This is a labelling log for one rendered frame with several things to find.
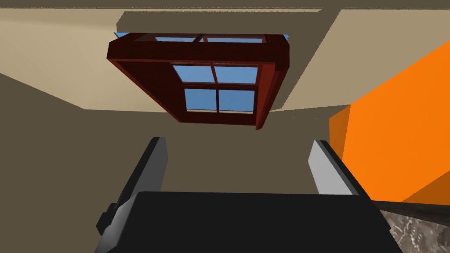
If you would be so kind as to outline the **dark red framed window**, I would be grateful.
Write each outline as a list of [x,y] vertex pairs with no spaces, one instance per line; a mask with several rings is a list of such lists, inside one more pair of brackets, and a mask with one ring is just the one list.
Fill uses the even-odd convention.
[[280,34],[126,33],[106,57],[181,123],[261,129],[289,54]]

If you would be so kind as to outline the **orange cupboard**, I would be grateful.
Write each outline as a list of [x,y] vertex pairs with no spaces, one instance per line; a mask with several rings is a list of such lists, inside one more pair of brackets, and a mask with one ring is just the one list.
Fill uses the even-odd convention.
[[329,131],[372,200],[450,205],[450,41],[332,116]]

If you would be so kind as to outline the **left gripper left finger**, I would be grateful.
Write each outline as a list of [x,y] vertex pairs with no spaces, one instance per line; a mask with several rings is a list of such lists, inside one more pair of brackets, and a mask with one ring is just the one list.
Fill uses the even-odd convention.
[[165,137],[153,137],[127,180],[116,209],[139,192],[159,192],[168,163]]

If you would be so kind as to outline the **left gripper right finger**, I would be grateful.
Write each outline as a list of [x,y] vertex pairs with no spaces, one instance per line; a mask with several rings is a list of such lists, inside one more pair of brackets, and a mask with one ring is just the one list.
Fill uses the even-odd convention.
[[314,140],[308,165],[321,195],[354,195],[371,201],[348,167],[325,140]]

